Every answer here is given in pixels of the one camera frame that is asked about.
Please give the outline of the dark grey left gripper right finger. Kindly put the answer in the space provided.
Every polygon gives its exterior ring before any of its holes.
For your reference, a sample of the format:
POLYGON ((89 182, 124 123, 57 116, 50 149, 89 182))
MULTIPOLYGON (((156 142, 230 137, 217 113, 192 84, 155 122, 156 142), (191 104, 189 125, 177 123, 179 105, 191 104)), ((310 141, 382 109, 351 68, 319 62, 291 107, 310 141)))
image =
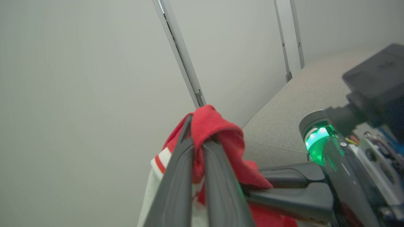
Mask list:
POLYGON ((210 227, 255 227, 238 179, 223 146, 216 141, 203 144, 205 188, 210 227))

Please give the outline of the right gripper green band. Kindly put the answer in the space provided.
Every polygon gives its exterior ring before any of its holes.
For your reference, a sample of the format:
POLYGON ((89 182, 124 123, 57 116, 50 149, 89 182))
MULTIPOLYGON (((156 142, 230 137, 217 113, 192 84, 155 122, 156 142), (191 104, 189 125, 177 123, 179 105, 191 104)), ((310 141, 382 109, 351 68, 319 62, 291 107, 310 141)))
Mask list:
POLYGON ((259 169, 274 188, 245 189, 249 203, 332 227, 403 226, 403 156, 398 146, 369 132, 344 137, 322 110, 306 115, 299 132, 314 162, 259 169))

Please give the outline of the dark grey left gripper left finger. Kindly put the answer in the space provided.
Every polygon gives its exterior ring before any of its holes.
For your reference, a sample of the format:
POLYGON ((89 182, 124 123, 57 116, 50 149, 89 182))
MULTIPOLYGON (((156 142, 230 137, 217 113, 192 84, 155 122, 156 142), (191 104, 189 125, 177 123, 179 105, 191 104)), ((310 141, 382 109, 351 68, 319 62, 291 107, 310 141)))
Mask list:
POLYGON ((190 227, 194 145, 193 115, 185 119, 144 227, 190 227))

